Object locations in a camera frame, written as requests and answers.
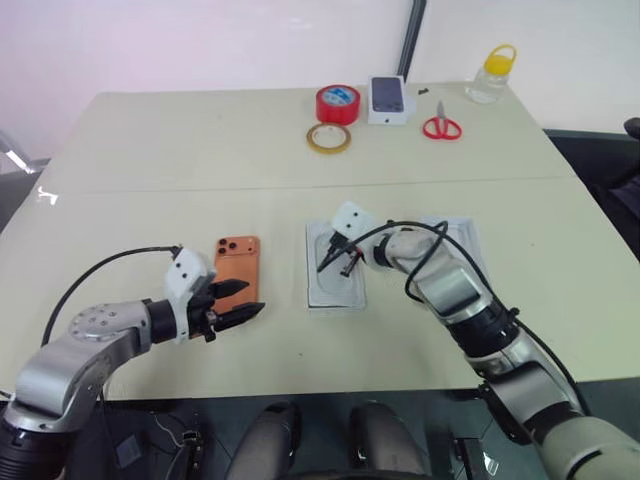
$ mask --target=yellow bottle cap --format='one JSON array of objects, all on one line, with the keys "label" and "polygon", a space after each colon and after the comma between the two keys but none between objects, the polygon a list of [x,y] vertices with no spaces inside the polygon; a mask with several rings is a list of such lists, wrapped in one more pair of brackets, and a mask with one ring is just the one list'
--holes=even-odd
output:
[{"label": "yellow bottle cap", "polygon": [[[504,55],[498,55],[496,52],[510,49],[512,56],[505,57]],[[494,48],[487,59],[484,62],[484,69],[492,75],[506,75],[513,68],[513,63],[516,61],[516,48],[513,45],[505,43],[499,47]]]}]

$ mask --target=plastic bottle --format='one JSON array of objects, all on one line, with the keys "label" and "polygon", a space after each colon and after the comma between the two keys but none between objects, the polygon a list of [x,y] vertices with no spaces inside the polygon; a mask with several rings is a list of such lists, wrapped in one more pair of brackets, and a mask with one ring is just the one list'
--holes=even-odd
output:
[{"label": "plastic bottle", "polygon": [[[509,49],[511,57],[499,55],[500,50]],[[516,61],[516,49],[513,45],[504,44],[493,49],[478,70],[476,78],[466,89],[467,95],[477,103],[493,103],[500,98],[507,86],[509,72]]]}]

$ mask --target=orange phone case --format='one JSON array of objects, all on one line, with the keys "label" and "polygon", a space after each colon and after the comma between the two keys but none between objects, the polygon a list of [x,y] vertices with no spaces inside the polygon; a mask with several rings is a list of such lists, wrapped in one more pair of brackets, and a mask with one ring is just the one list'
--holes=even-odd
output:
[{"label": "orange phone case", "polygon": [[214,281],[235,278],[249,282],[249,286],[231,297],[216,300],[213,309],[225,313],[236,305],[258,301],[258,275],[260,266],[260,239],[255,236],[225,237],[216,244]]}]

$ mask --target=black pole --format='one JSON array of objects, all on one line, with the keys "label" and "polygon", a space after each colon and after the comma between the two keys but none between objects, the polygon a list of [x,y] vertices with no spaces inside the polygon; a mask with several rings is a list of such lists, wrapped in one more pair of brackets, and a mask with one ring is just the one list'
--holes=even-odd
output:
[{"label": "black pole", "polygon": [[411,15],[409,16],[409,25],[407,25],[407,33],[404,37],[404,45],[402,46],[402,54],[400,55],[400,63],[398,64],[398,73],[402,75],[404,81],[407,81],[409,69],[411,68],[411,60],[413,60],[413,51],[416,49],[420,26],[422,25],[422,17],[424,17],[424,9],[427,6],[427,0],[413,0],[411,7]]}]

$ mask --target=red scissors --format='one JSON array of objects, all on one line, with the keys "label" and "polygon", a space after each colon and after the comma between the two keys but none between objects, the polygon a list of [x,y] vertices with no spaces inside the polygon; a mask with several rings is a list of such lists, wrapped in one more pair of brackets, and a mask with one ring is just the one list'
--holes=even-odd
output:
[{"label": "red scissors", "polygon": [[462,135],[462,128],[447,118],[444,114],[444,105],[438,102],[438,115],[424,122],[422,133],[436,140],[456,140]]}]

